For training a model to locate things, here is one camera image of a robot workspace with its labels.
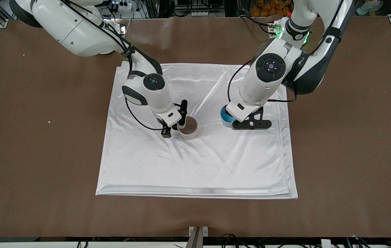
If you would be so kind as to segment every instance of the cable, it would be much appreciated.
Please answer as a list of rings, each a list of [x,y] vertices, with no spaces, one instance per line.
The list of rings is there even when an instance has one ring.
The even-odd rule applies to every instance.
[[[150,10],[152,10],[154,13],[157,13],[158,17],[160,17],[160,14],[157,10],[151,8],[150,6],[148,6],[148,4],[146,4],[143,0],[140,0],[147,8],[149,8]]]
[[[251,20],[253,23],[258,24],[258,26],[260,27],[260,29],[263,30],[263,32],[265,32],[265,33],[272,34],[272,35],[276,35],[276,34],[277,34],[277,33],[269,32],[269,31],[265,30],[265,29],[263,28],[263,26],[269,27],[271,24],[266,24],[266,23],[259,22],[258,19],[257,19],[256,17],[255,17],[255,20],[252,19],[251,17],[247,16],[247,15],[244,15],[244,14],[242,14],[242,15],[239,16],[239,17],[241,17],[241,18],[246,17],[247,19]]]
[[[214,11],[214,8],[212,7],[212,5],[211,5],[211,9],[212,9],[212,12],[214,13],[214,15],[215,15],[216,17],[218,17],[217,14],[216,14],[216,12]]]
[[[113,13],[112,10],[110,9],[110,7],[109,7],[108,5],[105,5],[105,6],[107,7],[108,11],[110,11],[110,14],[113,15],[114,20],[116,20],[116,16],[114,16],[114,13]]]
[[[260,29],[263,30],[263,32],[268,33],[268,34],[272,34],[272,35],[276,35],[276,34],[277,34],[277,33],[269,32],[269,31],[265,30],[265,29],[262,27],[261,23],[260,23],[259,21],[257,21],[257,18],[256,18],[256,17],[255,17],[255,22],[258,24],[258,27],[260,27]]]
[[[259,25],[261,25],[261,26],[269,27],[269,26],[271,25],[271,24],[268,24],[268,23],[259,22],[259,21],[256,20],[256,18],[255,18],[255,20],[254,20],[254,19],[252,19],[251,17],[249,17],[249,16],[247,16],[247,15],[244,15],[244,14],[242,14],[241,16],[238,16],[238,17],[241,17],[241,18],[246,17],[247,19],[249,19],[249,20],[251,20],[252,22],[255,22],[255,23],[257,23],[257,24],[259,24]]]
[[[136,11],[139,10],[139,13],[140,13],[140,16],[142,17],[142,19],[146,19],[147,15],[145,14],[144,7],[141,4],[139,4],[139,0],[133,1],[133,2],[136,3]],[[140,8],[142,8],[142,11],[144,12],[145,17],[142,15],[142,12],[140,12]]]
[[[142,16],[142,13],[140,13],[140,16],[142,16],[142,18],[148,19],[147,13],[145,12],[145,9],[144,9],[144,5],[139,3],[139,0],[137,0],[136,4],[137,4],[138,8],[139,8],[139,6],[142,8],[142,12],[144,13],[145,17]]]
[[[331,26],[333,25],[333,23],[335,22],[336,16],[338,15],[339,10],[341,9],[341,6],[342,6],[342,3],[343,3],[343,2],[344,2],[344,1],[341,1],[341,2],[339,3],[338,8],[336,9],[335,15],[334,15],[334,17],[332,18],[332,21],[330,22],[329,27],[331,27]],[[326,35],[326,32],[324,31],[323,36],[321,36],[321,40],[320,40],[319,43],[318,43],[318,46],[317,46],[310,54],[313,55],[313,54],[319,49],[319,47],[320,47],[321,44],[323,43],[324,38],[325,38],[326,36],[327,36],[327,35]]]
[[[73,8],[71,4],[77,6],[78,8],[96,16],[95,14],[93,14],[93,12],[91,12],[90,10],[76,4],[76,3],[73,3],[71,2],[70,0],[60,0],[62,3],[66,4],[71,10],[73,10],[75,13],[77,13],[80,17],[84,18],[87,22],[89,22],[90,24],[92,24],[93,26],[95,26],[97,29],[101,30],[103,33],[105,33],[107,36],[109,36],[111,39],[114,40],[114,42],[116,42],[123,50],[123,52],[126,52],[127,51],[127,47],[125,46],[125,43],[127,44],[130,44],[127,40],[125,40],[120,34],[117,33],[117,31],[114,29],[114,27],[112,25],[108,25],[109,27],[112,28],[113,32],[111,30],[109,30],[110,32],[112,32],[114,35],[116,35],[117,37],[119,37],[120,41],[122,42],[122,44],[120,43],[120,41],[118,41],[114,36],[112,36],[111,34],[107,33],[105,30],[103,30],[103,28],[99,27],[98,25],[96,25],[94,22],[92,22],[90,19],[86,18],[84,15],[82,15],[81,13],[79,13],[78,10],[76,10],[75,8]],[[129,62],[129,65],[130,65],[130,71],[133,69],[133,61],[131,60],[131,56],[128,56],[128,62]]]
[[[76,246],[76,248],[79,248],[80,245],[81,245],[81,240],[78,241],[78,245]],[[84,248],[87,248],[87,246],[88,246],[88,241],[86,240]]]
[[[347,244],[348,244],[348,247],[349,248],[353,248],[352,246],[351,246],[351,244],[350,244],[350,241],[348,240],[348,238],[346,237],[346,239],[347,239]]]
[[[235,75],[237,75],[237,73],[238,73],[241,69],[243,69],[243,67],[245,67],[245,66],[246,66],[248,63],[250,63],[251,61],[252,61],[252,60],[247,61],[244,65],[242,65],[242,66],[234,73],[234,75],[232,75],[231,80],[229,80],[229,84],[228,84],[228,101],[229,101],[229,102],[231,102],[231,97],[230,97],[229,91],[230,91],[230,89],[231,89],[232,80],[234,79]]]
[[[134,116],[133,112],[132,112],[131,109],[130,109],[130,106],[128,105],[128,100],[127,100],[126,98],[125,98],[125,104],[127,105],[128,111],[129,111],[130,114],[133,116],[133,118],[134,118],[137,122],[139,122],[139,124],[141,124],[143,127],[147,128],[147,129],[150,129],[150,130],[153,130],[153,131],[162,131],[162,130],[165,130],[165,127],[163,127],[163,128],[151,128],[151,127],[145,126],[142,122],[140,122],[140,121],[136,118],[136,116]]]
[[[202,4],[205,6],[205,7],[208,7],[208,8],[211,8],[211,7],[214,7],[214,8],[219,8],[221,7],[223,4],[220,3],[220,4],[206,4],[205,3],[205,0],[202,0]]]
[[[177,16],[177,17],[185,17],[185,16],[187,16],[189,13],[191,13],[191,11],[192,11],[192,0],[188,0],[188,5],[186,6],[186,11],[185,11],[185,13],[184,14],[175,14],[175,16]]]
[[[365,240],[363,240],[362,238],[359,238],[359,240],[361,240],[362,243],[364,243],[365,246],[367,246],[367,248],[371,248],[367,242],[365,242]]]

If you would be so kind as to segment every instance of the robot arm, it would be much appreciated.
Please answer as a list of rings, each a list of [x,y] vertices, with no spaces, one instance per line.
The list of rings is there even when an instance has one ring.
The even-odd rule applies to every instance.
[[[292,16],[279,22],[279,38],[266,41],[254,55],[238,93],[225,108],[227,113],[243,122],[263,107],[280,84],[295,94],[314,91],[323,80],[353,9],[354,0],[295,0]],[[307,54],[300,48],[317,14],[326,31],[315,52]]]
[[[93,56],[116,51],[130,62],[122,86],[126,99],[149,105],[161,124],[172,127],[181,118],[171,100],[160,64],[120,35],[120,25],[103,20],[93,5],[103,0],[10,0],[13,12],[34,27],[43,27],[71,53]]]

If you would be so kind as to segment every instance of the brown table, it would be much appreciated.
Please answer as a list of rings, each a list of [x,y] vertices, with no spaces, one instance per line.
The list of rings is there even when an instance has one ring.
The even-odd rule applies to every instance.
[[[316,22],[313,49],[323,28]],[[247,20],[134,20],[161,63],[247,61]],[[391,237],[391,25],[352,18],[321,86],[289,104],[297,200],[95,196],[118,54],[79,58],[44,30],[0,30],[0,237]]]

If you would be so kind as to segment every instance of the white satin cloth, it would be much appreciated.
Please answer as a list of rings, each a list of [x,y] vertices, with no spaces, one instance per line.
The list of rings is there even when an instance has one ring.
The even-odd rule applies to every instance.
[[[116,70],[108,109],[96,195],[167,196],[219,199],[296,199],[286,103],[267,103],[267,130],[226,128],[220,109],[239,65],[163,64],[163,76],[175,103],[188,100],[189,116],[199,124],[195,139],[172,138],[139,125],[128,112],[121,90],[128,63]],[[249,67],[234,78],[231,96]],[[273,99],[286,99],[280,86]],[[161,128],[148,106],[130,103],[145,125]]]

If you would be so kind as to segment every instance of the shoe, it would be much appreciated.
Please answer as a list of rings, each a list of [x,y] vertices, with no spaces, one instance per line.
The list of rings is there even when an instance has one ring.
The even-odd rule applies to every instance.
[[[384,5],[384,1],[366,0],[364,5],[356,9],[356,14],[363,16],[367,14],[369,11],[378,11],[382,7],[382,5]]]

